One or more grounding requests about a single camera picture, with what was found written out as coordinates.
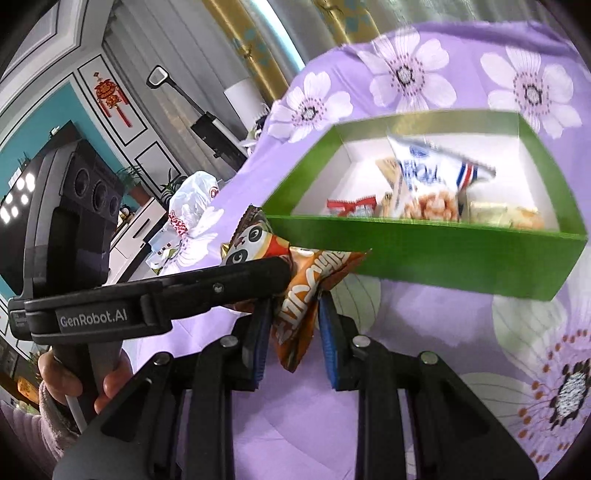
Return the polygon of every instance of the potted plant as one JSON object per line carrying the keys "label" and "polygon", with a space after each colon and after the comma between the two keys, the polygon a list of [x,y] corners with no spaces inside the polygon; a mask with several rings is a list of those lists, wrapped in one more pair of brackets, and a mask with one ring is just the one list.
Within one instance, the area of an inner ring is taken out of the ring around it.
{"label": "potted plant", "polygon": [[117,177],[123,183],[125,193],[129,194],[140,206],[144,206],[150,201],[150,194],[145,191],[140,183],[141,175],[138,167],[129,166],[122,168],[117,172]]}
{"label": "potted plant", "polygon": [[173,169],[168,169],[168,183],[163,183],[160,185],[162,188],[164,188],[164,191],[162,192],[162,202],[166,206],[168,206],[170,199],[181,187],[185,180],[187,180],[186,175],[177,175],[175,178],[173,178]]}

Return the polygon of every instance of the purple fabric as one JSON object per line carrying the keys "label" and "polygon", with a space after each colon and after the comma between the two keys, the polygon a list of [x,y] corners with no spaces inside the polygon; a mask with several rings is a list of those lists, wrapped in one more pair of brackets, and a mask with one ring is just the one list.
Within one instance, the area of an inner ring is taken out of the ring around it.
{"label": "purple fabric", "polygon": [[57,461],[77,439],[66,426],[64,417],[53,403],[42,383],[39,388],[40,415],[31,415],[0,402],[3,415],[23,448],[37,465],[49,476]]}
{"label": "purple fabric", "polygon": [[[220,245],[229,241],[248,205],[262,205],[330,123],[393,111],[520,110],[539,131],[591,225],[591,74],[569,42],[532,23],[427,23],[391,33],[381,45],[335,48],[306,66],[273,107],[254,156],[215,198],[167,272],[218,265]],[[391,58],[384,57],[388,51]],[[405,61],[415,65],[413,76],[404,70]],[[405,96],[411,88],[413,96]],[[441,355],[543,476],[591,410],[590,272],[586,249],[562,291],[547,303],[381,281],[369,334],[398,352]],[[158,351],[199,351],[228,333],[235,318],[218,308],[176,322],[169,334],[144,339],[138,360],[143,364]],[[317,338],[293,375],[270,352],[260,390],[237,394],[234,405],[237,478],[353,478],[356,395],[331,391]],[[408,470],[414,471],[412,455]]]}

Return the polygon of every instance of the red snack wrapper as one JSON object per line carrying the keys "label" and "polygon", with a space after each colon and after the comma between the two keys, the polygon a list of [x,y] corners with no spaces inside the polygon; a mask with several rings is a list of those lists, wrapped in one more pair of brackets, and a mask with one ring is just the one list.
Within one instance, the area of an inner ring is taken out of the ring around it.
{"label": "red snack wrapper", "polygon": [[373,197],[365,197],[354,202],[346,202],[344,200],[327,200],[327,208],[331,215],[338,217],[373,217],[378,202]]}

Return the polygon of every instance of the green cardboard tray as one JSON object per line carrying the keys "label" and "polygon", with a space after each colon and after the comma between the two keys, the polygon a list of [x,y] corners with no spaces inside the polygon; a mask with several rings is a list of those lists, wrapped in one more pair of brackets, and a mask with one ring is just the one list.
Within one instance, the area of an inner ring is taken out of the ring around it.
{"label": "green cardboard tray", "polygon": [[[388,129],[397,135],[519,137],[545,184],[560,231],[291,215],[344,142],[384,137]],[[587,243],[581,214],[559,167],[527,122],[513,112],[432,111],[335,125],[277,187],[263,210],[274,232],[292,245],[371,250],[359,274],[536,300],[554,297]]]}

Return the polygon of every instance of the finger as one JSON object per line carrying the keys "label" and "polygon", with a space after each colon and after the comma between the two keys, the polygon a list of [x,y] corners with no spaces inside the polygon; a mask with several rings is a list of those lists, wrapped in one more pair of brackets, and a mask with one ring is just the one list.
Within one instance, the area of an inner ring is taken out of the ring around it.
{"label": "finger", "polygon": [[95,410],[97,413],[100,413],[103,408],[107,406],[107,404],[111,401],[109,397],[107,397],[104,393],[100,395],[99,398],[95,400]]}
{"label": "finger", "polygon": [[82,395],[80,380],[55,359],[52,351],[39,357],[38,366],[47,390],[58,402],[65,404],[65,395],[71,397]]}
{"label": "finger", "polygon": [[131,368],[131,361],[129,360],[127,353],[121,350],[121,358],[119,359],[117,369],[107,375],[103,382],[103,389],[105,390],[107,397],[115,398],[117,393],[119,393],[119,390],[121,390],[133,376],[134,373]]}

